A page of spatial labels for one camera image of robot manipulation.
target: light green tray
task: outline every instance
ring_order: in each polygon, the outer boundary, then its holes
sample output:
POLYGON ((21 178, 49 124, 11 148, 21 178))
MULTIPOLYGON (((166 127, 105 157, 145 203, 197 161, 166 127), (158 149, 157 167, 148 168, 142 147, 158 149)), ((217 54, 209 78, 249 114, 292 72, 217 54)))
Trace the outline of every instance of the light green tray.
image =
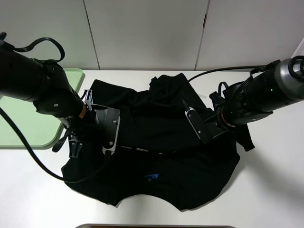
MULTIPOLYGON (((64 69, 72 88, 79 91, 84 78, 80 69, 64 69)), ((35 149, 46 149, 55 143, 62 132, 61 122, 51 116, 36 112, 34 105, 27 101, 0 97, 0 107, 9 115, 24 134, 29 144, 35 149)), ((24 148, 12 128, 0 116, 0 149, 24 148)))

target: black shirt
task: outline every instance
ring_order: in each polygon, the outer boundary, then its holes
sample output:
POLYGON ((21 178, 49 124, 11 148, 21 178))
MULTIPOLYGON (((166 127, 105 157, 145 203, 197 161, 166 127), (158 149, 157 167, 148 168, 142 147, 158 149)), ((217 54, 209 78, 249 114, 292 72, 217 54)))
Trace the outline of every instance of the black shirt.
MULTIPOLYGON (((66 184, 112 205, 132 195, 148 194, 183 210, 216 198, 239 161, 236 143, 222 137, 201 144, 181 102, 186 82, 183 74, 161 76, 152 79, 149 91, 136 92, 95 80, 93 102, 121 110, 119 146, 100 174, 66 184)), ((190 85, 185 87, 184 98, 202 119, 213 112, 190 85)), ((79 179, 103 162, 99 142, 85 143, 79 158, 70 159, 63 167, 63 175, 79 179)))

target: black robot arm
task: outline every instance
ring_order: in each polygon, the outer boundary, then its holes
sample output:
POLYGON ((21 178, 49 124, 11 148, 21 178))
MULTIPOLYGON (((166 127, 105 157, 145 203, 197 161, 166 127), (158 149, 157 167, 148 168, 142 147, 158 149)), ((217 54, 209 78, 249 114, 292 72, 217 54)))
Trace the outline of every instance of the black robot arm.
MULTIPOLYGON (((246 67, 211 70, 200 75, 235 68, 246 67)), ((185 115, 197 136, 206 144, 229 133, 249 151, 254 145, 247 123, 263 119, 276 109, 304 100, 304 56, 296 56, 282 62, 277 60, 257 67, 250 71, 247 80, 231 86, 222 82, 218 92, 210 94, 209 97, 213 102, 214 113, 205 120, 201 120, 193 108, 185 105, 185 115), (226 87, 223 91, 224 97, 221 96, 221 85, 226 87)))
POLYGON ((37 112, 53 115, 64 124, 66 134, 53 151, 57 152, 68 137, 70 157, 78 157, 84 141, 94 140, 102 141, 104 153, 113 154, 119 110, 93 104, 92 91, 86 90, 83 100, 78 96, 58 64, 65 56, 61 45, 52 38, 40 38, 27 47, 15 48, 4 41, 5 37, 6 33, 0 33, 0 95, 32 102, 37 112), (52 42, 61 58, 38 60, 18 53, 30 51, 42 41, 52 42))

